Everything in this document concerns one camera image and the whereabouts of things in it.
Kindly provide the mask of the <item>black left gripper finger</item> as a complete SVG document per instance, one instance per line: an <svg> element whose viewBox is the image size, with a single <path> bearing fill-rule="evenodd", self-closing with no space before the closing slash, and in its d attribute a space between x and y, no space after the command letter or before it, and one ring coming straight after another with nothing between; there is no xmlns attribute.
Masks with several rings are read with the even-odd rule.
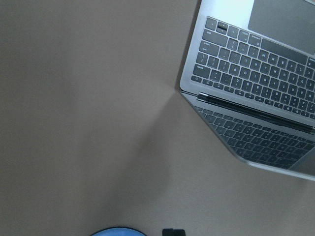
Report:
<svg viewBox="0 0 315 236"><path fill-rule="evenodd" d="M183 229L163 229L162 236L185 236Z"/></svg>

